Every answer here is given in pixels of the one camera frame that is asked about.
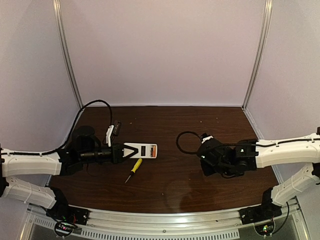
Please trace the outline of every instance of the ventilation grille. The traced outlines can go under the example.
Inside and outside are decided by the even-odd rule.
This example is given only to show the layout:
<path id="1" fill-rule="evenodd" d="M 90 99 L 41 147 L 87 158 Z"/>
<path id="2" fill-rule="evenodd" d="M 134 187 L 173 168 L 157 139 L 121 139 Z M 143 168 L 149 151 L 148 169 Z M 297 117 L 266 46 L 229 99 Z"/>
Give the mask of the ventilation grille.
<path id="1" fill-rule="evenodd" d="M 41 217 L 38 217 L 38 216 L 36 216 L 34 218 L 34 223 L 37 224 L 37 225 L 49 228 L 49 229 L 53 229 L 54 226 L 55 226 L 55 222 L 54 221 L 51 221 L 51 220 L 48 220 L 48 219 L 45 219 L 45 218 L 41 218 Z"/>
<path id="2" fill-rule="evenodd" d="M 120 234 L 110 234 L 104 232 L 98 232 L 89 229 L 83 229 L 81 232 L 81 236 L 84 238 L 92 239 L 92 240 L 234 240 L 239 239 L 239 231 L 230 230 L 218 233 L 209 233 L 201 236 L 191 236 L 191 237 L 146 237 L 146 236 L 124 236 Z"/>

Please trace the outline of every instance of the wooden table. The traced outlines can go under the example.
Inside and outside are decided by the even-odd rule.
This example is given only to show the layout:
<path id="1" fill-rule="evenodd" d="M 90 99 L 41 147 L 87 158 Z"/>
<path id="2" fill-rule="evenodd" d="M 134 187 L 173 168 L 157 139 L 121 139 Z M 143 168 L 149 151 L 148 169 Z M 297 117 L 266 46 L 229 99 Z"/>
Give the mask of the wooden table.
<path id="1" fill-rule="evenodd" d="M 205 177 L 194 155 L 181 153 L 175 144 L 186 130 L 208 133 L 222 143 L 256 138 L 239 107 L 113 107 L 114 119 L 122 122 L 115 142 L 156 143 L 157 159 L 145 159 L 124 184 L 136 159 L 122 164 L 92 164 L 88 172 L 53 176 L 51 186 L 60 188 L 71 205 L 134 213 L 186 213 L 224 210 L 259 204 L 262 193 L 277 180 L 266 167 L 245 176 L 224 179 L 219 174 Z M 87 108 L 78 126 L 90 125 L 103 139 L 109 124 L 105 107 Z M 192 135 L 181 138 L 181 146 L 198 149 Z"/>

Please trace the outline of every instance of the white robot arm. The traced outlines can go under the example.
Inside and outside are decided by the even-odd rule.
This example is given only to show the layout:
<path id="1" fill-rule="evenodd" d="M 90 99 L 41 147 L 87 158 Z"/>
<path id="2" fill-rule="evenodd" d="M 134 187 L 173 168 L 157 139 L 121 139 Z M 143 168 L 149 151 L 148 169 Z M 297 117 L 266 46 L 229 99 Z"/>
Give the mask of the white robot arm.
<path id="1" fill-rule="evenodd" d="M 77 216 L 77 224 L 85 224 L 88 211 L 71 207 L 63 193 L 53 187 L 41 187 L 20 180 L 16 175 L 48 174 L 72 175 L 83 169 L 84 164 L 111 162 L 122 163 L 128 158 L 155 159 L 156 144 L 114 144 L 111 137 L 118 135 L 121 123 L 109 127 L 106 145 L 95 136 L 90 126 L 82 126 L 72 133 L 72 140 L 64 149 L 50 152 L 17 152 L 0 148 L 0 197 L 13 198 L 41 206 L 55 219 Z"/>
<path id="2" fill-rule="evenodd" d="M 290 179 L 267 189 L 259 206 L 239 211 L 243 224 L 256 223 L 280 216 L 281 207 L 288 200 L 320 182 L 320 127 L 317 133 L 281 140 L 242 140 L 236 144 L 221 143 L 204 133 L 201 146 L 196 153 L 181 149 L 179 137 L 177 147 L 184 153 L 200 157 L 201 167 L 206 176 L 214 173 L 224 178 L 243 176 L 246 171 L 277 164 L 306 163 Z"/>

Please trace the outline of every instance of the screwdriver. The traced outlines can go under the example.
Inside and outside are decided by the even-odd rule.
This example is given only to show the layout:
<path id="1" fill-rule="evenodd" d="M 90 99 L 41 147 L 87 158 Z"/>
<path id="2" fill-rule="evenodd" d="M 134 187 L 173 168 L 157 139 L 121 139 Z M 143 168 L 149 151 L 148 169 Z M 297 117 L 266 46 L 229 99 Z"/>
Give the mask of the screwdriver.
<path id="1" fill-rule="evenodd" d="M 135 175 L 137 169 L 140 167 L 142 163 L 142 158 L 139 158 L 138 161 L 136 161 L 135 165 L 133 166 L 130 175 L 128 176 L 128 178 L 126 179 L 126 181 L 124 182 L 124 184 L 126 184 L 128 182 L 128 180 L 131 178 L 131 176 Z"/>

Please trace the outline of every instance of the white backdrop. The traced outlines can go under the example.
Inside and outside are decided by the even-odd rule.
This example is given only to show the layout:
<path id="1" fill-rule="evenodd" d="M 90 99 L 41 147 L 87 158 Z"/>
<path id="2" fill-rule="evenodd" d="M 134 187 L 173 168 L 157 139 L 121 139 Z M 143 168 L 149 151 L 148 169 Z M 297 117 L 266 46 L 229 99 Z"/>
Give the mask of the white backdrop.
<path id="1" fill-rule="evenodd" d="M 77 112 L 52 0 L 0 1 L 0 143 L 47 151 L 66 137 Z M 25 176 L 43 184 L 48 177 Z M 27 209 L 0 198 L 0 240 L 15 240 Z"/>
<path id="2" fill-rule="evenodd" d="M 264 0 L 61 1 L 84 103 L 241 106 Z"/>
<path id="3" fill-rule="evenodd" d="M 320 4 L 273 1 L 270 31 L 248 111 L 266 139 L 315 133 L 320 126 Z M 283 180 L 303 164 L 279 165 Z M 319 239 L 320 187 L 298 197 L 312 240 Z"/>

